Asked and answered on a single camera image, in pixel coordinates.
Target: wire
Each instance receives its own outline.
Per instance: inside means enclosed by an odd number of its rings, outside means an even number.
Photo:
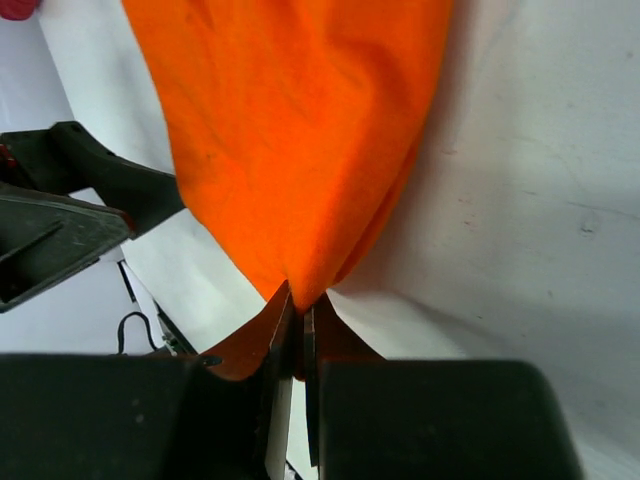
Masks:
[[[158,347],[153,343],[153,337],[151,336],[151,323],[149,322],[149,317],[142,312],[131,312],[125,315],[118,325],[118,353],[116,355],[126,355],[126,353],[124,353],[124,325],[131,317],[140,317],[142,319],[147,330],[147,340],[149,341],[149,345],[154,352],[158,350]]]

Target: red object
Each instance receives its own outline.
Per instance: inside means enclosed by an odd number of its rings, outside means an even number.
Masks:
[[[0,0],[0,17],[26,20],[36,11],[38,0]]]
[[[11,156],[9,149],[6,145],[0,144],[0,162],[7,162],[7,167],[13,168],[18,165],[16,159]]]

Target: orange fabric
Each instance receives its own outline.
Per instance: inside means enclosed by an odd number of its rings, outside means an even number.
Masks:
[[[124,0],[181,194],[269,298],[308,308],[375,241],[434,94],[451,0]]]

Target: screw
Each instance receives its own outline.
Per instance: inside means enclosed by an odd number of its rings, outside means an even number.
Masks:
[[[214,367],[216,365],[220,365],[222,363],[222,359],[220,357],[201,357],[202,364],[205,367]]]

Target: white surface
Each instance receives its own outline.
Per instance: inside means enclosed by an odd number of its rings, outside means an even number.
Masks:
[[[459,0],[407,192],[333,295],[388,356],[532,360],[590,478],[640,478],[638,18],[636,0]],[[170,168],[119,3],[45,2],[41,24],[76,118],[119,154]],[[262,305],[186,212],[125,253],[196,348]],[[289,458],[311,478],[302,398],[296,388]]]
[[[73,118],[37,19],[0,18],[0,59],[0,132]]]

